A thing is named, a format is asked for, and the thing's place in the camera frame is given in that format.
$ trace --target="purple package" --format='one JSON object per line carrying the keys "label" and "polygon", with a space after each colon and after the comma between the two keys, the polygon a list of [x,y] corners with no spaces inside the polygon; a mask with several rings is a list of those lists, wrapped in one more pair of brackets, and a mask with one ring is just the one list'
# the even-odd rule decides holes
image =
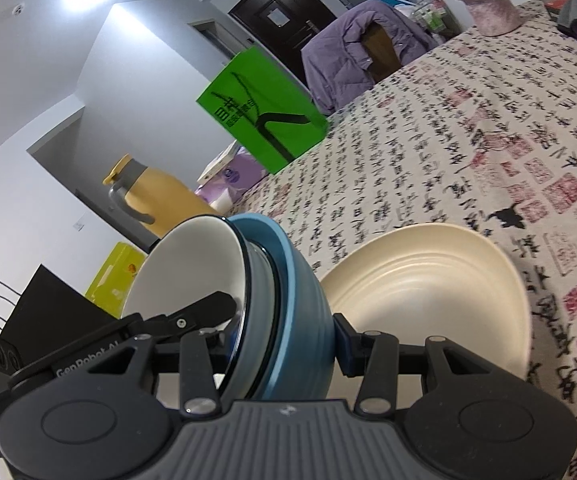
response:
{"label": "purple package", "polygon": [[242,147],[233,160],[204,186],[196,190],[195,194],[211,203],[228,190],[232,202],[235,203],[267,174],[266,168]]}

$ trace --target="thermos handle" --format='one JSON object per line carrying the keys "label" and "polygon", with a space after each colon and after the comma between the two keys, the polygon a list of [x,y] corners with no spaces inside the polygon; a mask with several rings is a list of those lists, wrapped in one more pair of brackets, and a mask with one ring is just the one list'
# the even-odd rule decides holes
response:
{"label": "thermos handle", "polygon": [[138,210],[133,209],[126,203],[126,189],[124,189],[120,181],[114,183],[110,187],[108,197],[110,198],[110,201],[117,205],[124,213],[142,222],[142,224],[152,225],[155,223],[155,218],[146,213],[140,213]]}

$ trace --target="green paper bag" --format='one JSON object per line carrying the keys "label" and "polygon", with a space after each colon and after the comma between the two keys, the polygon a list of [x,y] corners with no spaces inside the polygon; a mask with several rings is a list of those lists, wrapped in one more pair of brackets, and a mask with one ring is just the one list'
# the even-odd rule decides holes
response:
{"label": "green paper bag", "polygon": [[198,104],[273,174],[328,129],[308,95],[254,46],[233,58]]}

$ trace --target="yellow thermos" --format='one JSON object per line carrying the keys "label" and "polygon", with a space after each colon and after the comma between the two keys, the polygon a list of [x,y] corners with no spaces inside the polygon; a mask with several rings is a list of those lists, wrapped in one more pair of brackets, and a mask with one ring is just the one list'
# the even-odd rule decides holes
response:
{"label": "yellow thermos", "polygon": [[174,176],[124,155],[104,179],[108,196],[157,237],[193,216],[217,212]]}

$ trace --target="purple coat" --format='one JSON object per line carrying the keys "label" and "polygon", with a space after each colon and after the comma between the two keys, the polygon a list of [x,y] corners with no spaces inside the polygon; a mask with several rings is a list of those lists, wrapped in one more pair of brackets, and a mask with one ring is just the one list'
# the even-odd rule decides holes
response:
{"label": "purple coat", "polygon": [[321,113],[331,115],[375,85],[367,72],[373,60],[360,43],[373,22],[393,40],[402,65],[437,46],[419,25],[383,2],[368,0],[353,7],[302,49],[306,82]]}

